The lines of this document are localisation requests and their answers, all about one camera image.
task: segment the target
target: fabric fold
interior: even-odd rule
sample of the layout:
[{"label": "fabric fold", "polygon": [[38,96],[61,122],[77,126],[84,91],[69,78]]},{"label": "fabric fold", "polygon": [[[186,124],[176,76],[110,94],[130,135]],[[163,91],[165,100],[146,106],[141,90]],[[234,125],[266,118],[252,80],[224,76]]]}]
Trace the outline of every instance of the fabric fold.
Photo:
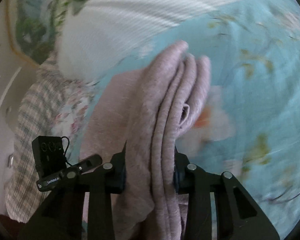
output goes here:
[{"label": "fabric fold", "polygon": [[117,110],[129,119],[124,135],[126,189],[113,207],[116,239],[181,238],[186,208],[183,203],[180,209],[173,186],[175,141],[199,117],[210,87],[209,59],[185,56],[187,48],[178,41],[160,53],[138,73],[129,111]]}]

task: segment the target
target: blue bedsheet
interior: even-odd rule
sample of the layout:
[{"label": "blue bedsheet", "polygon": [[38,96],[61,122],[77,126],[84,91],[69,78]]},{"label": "blue bedsheet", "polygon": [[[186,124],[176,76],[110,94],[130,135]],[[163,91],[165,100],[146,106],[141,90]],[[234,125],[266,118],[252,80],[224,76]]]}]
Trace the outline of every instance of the blue bedsheet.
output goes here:
[{"label": "blue bedsheet", "polygon": [[201,122],[178,141],[179,151],[208,172],[235,173],[283,239],[300,219],[300,196],[288,201],[300,192],[299,5],[242,0],[221,6],[153,37],[100,86],[147,66],[176,40],[187,41],[196,57],[210,57],[213,86]]}]

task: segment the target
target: striped cloth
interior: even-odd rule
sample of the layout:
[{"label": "striped cloth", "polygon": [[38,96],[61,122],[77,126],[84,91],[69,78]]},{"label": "striped cloth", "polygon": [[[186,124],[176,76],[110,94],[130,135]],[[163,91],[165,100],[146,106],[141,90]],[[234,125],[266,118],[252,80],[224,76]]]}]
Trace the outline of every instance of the striped cloth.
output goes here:
[{"label": "striped cloth", "polygon": [[58,64],[70,79],[92,81],[133,49],[181,22],[239,0],[88,0],[67,14]]},{"label": "striped cloth", "polygon": [[49,192],[39,192],[35,182],[32,141],[38,135],[51,135],[51,123],[63,106],[65,79],[56,68],[56,55],[37,71],[37,82],[21,102],[15,132],[13,176],[6,188],[5,203],[11,219],[26,223]]}]

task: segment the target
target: pink towel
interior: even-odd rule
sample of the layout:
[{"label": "pink towel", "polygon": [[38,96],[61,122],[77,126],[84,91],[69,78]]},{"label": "pink towel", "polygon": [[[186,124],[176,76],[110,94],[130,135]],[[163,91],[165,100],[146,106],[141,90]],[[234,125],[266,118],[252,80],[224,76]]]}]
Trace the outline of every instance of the pink towel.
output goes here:
[{"label": "pink towel", "polygon": [[173,187],[174,146],[199,117],[210,88],[210,62],[179,41],[142,70],[114,76],[96,105],[81,158],[105,162],[126,147],[126,189],[113,202],[116,239],[179,240],[187,201]]}]

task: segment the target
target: camera lens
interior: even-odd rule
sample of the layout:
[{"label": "camera lens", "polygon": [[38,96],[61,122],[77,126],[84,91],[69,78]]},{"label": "camera lens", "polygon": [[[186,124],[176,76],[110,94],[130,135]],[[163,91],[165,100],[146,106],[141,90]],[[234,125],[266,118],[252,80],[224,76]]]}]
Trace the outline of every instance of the camera lens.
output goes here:
[{"label": "camera lens", "polygon": [[49,149],[52,152],[54,152],[56,150],[56,145],[54,144],[54,142],[49,142]]},{"label": "camera lens", "polygon": [[44,152],[47,151],[47,145],[46,145],[46,143],[42,143],[42,144],[41,144],[41,149],[42,149]]}]

